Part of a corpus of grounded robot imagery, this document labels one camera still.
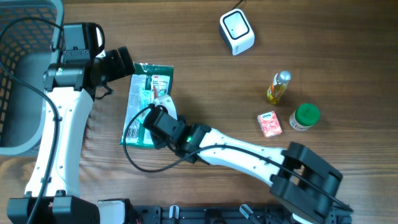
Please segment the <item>red white tube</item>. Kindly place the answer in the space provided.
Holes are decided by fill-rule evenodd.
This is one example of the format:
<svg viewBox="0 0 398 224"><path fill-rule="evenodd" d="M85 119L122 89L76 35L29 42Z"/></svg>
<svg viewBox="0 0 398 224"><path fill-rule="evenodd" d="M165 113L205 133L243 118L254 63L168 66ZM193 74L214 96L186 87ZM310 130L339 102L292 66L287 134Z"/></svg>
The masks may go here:
<svg viewBox="0 0 398 224"><path fill-rule="evenodd" d="M154 99L156 99L158 97L156 86L152 85L152 88L153 88L153 92L154 92Z"/></svg>

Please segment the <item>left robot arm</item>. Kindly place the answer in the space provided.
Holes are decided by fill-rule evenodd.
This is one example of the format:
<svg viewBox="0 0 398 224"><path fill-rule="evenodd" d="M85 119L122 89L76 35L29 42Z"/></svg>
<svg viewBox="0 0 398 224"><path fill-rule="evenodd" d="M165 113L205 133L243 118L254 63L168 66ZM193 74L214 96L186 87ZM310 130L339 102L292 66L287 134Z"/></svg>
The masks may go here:
<svg viewBox="0 0 398 224"><path fill-rule="evenodd" d="M96 89L136 69L126 47L104 51L105 36L96 23L58 27L64 45L45 71L44 131L35 170L22 198L11 198L13 223L99 223L97 205L79 197L79 163L85 126L97 99Z"/></svg>

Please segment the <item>green lid jar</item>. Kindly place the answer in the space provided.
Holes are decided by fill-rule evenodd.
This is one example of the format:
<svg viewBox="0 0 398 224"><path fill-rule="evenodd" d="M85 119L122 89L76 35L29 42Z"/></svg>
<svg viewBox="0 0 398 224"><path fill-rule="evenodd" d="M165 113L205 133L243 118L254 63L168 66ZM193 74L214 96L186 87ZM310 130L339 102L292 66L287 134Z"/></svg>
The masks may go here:
<svg viewBox="0 0 398 224"><path fill-rule="evenodd" d="M311 103L300 105L289 117L289 124L297 131L306 131L317 124L320 110Z"/></svg>

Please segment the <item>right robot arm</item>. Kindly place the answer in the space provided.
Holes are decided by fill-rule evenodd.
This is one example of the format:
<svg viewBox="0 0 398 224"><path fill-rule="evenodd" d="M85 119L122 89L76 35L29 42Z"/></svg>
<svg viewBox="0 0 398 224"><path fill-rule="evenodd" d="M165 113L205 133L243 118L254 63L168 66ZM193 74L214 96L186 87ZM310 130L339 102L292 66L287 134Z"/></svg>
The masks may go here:
<svg viewBox="0 0 398 224"><path fill-rule="evenodd" d="M292 212L298 222L325 223L343 176L308 147L291 142L287 149L233 139L207 125L187 125L163 106L151 109L143 126L157 141L174 145L187 162L226 166L255 177Z"/></svg>

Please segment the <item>small yellow bottle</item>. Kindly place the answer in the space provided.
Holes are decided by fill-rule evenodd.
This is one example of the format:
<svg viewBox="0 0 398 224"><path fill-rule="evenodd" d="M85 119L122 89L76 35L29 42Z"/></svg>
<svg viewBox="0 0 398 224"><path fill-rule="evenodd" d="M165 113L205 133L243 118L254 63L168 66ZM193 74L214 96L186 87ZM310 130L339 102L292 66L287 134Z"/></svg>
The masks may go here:
<svg viewBox="0 0 398 224"><path fill-rule="evenodd" d="M270 104L278 104L291 78L292 76L289 71L281 71L274 76L270 87L266 91L266 99Z"/></svg>

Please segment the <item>green package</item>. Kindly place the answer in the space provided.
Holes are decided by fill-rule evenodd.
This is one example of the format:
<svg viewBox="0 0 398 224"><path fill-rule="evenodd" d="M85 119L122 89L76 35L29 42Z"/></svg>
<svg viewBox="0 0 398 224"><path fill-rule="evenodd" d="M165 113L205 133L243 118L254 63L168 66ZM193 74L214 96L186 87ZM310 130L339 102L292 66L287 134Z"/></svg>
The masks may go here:
<svg viewBox="0 0 398 224"><path fill-rule="evenodd" d="M150 148L153 142L150 132L143 127L148 111L139 114L154 100L152 85L156 86L158 97L169 95L172 89L174 68L170 65L135 63L128 94L126 116L120 143L127 146Z"/></svg>

